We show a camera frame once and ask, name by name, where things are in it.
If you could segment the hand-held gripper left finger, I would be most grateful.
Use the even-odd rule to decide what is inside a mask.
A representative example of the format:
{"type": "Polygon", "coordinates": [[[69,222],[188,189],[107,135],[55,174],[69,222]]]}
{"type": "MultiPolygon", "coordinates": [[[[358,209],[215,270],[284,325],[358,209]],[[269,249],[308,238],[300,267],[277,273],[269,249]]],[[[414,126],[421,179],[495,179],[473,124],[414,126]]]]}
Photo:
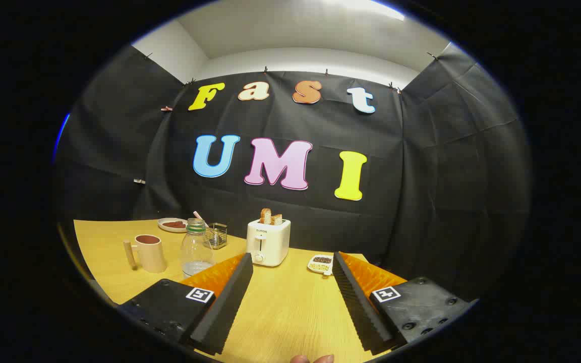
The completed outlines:
{"type": "Polygon", "coordinates": [[[253,273],[243,253],[181,282],[161,279],[119,311],[155,335],[204,353],[223,353],[253,273]]]}

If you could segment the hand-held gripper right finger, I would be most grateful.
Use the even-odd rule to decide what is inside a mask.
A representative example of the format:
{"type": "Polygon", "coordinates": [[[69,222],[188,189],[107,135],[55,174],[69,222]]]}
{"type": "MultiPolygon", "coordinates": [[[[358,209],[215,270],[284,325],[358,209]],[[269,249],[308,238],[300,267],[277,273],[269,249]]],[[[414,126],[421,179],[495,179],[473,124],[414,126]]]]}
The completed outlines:
{"type": "Polygon", "coordinates": [[[406,350],[460,319],[472,308],[428,277],[403,279],[337,251],[332,274],[364,350],[406,350]]]}

